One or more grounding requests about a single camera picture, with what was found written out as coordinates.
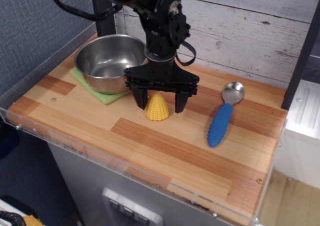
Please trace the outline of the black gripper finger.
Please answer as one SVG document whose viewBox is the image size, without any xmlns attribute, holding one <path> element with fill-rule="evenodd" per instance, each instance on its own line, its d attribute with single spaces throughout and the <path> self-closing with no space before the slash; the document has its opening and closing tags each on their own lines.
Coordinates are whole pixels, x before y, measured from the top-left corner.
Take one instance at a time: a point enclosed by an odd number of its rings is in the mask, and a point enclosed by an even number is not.
<svg viewBox="0 0 320 226">
<path fill-rule="evenodd" d="M 188 93 L 181 92 L 175 94 L 175 112 L 181 113 L 188 101 Z"/>
<path fill-rule="evenodd" d="M 132 94 L 136 105 L 144 110 L 148 101 L 148 90 L 144 88 L 132 88 Z"/>
</svg>

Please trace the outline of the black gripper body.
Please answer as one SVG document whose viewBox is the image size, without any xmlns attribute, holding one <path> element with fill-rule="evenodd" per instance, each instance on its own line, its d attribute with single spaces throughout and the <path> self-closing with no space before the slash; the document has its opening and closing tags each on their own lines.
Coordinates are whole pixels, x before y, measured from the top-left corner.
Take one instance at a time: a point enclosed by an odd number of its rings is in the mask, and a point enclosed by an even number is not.
<svg viewBox="0 0 320 226">
<path fill-rule="evenodd" d="M 148 90 L 195 95 L 199 77 L 177 65 L 175 59 L 167 61 L 149 61 L 123 71 L 126 85 L 134 95 L 146 95 Z"/>
</svg>

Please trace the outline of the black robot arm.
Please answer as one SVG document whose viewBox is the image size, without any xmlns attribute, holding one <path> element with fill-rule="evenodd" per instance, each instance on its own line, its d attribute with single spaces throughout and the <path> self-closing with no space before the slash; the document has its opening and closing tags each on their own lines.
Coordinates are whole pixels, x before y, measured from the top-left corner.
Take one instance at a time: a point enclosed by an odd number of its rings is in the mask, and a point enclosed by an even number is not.
<svg viewBox="0 0 320 226">
<path fill-rule="evenodd" d="M 186 39 L 190 25 L 182 13 L 181 0 L 108 0 L 118 8 L 127 6 L 138 14 L 145 32 L 144 54 L 147 63 L 124 70 L 125 84 L 132 91 L 138 107 L 147 105 L 148 91 L 175 94 L 175 112 L 181 113 L 188 98 L 197 93 L 199 77 L 183 70 L 194 62 L 182 62 L 177 50 L 186 47 L 193 55 L 195 49 Z"/>
</svg>

